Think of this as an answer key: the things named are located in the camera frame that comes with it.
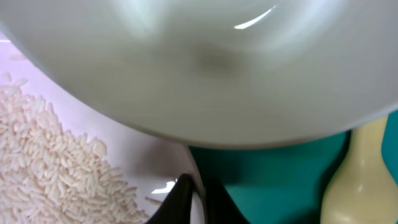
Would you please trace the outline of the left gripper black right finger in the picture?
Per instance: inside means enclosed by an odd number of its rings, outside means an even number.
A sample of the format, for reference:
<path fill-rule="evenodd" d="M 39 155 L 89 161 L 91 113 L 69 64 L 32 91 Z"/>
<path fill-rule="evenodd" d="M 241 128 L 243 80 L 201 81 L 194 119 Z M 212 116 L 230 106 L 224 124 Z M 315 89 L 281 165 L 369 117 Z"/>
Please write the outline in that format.
<path fill-rule="evenodd" d="M 218 179 L 208 179 L 205 192 L 209 224 L 249 224 Z"/>

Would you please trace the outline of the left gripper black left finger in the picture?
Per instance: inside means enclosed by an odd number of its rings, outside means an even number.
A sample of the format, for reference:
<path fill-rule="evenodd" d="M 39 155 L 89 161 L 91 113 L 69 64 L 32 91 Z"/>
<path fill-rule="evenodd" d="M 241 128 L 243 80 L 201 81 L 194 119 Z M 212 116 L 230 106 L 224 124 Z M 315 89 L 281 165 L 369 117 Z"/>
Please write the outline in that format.
<path fill-rule="evenodd" d="M 181 174 L 161 206 L 146 224 L 189 224 L 195 183 L 189 174 Z"/>

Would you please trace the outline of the white round plate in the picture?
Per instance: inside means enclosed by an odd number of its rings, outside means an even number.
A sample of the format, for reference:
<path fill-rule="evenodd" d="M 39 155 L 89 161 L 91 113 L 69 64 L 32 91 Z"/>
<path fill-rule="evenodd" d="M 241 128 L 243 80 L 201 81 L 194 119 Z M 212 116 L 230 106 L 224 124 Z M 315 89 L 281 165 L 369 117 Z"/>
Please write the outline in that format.
<path fill-rule="evenodd" d="M 190 221 L 204 223 L 201 204 L 203 184 L 197 165 L 186 145 L 155 138 L 120 124 L 91 109 L 43 74 L 17 47 L 1 35 L 1 83 L 25 78 L 22 91 L 42 96 L 51 103 L 65 131 L 87 134 L 107 146 L 105 160 L 120 168 L 123 179 L 137 187 L 137 206 L 153 215 L 182 173 L 192 176 L 193 193 Z"/>

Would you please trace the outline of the pile of white rice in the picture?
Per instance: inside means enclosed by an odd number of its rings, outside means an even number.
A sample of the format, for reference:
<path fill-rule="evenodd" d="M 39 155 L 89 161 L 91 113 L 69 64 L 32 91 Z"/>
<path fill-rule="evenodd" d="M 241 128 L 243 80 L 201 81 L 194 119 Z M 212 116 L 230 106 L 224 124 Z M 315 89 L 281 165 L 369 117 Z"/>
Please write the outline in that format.
<path fill-rule="evenodd" d="M 62 129 L 51 104 L 1 75 L 1 222 L 145 223 L 105 143 Z"/>

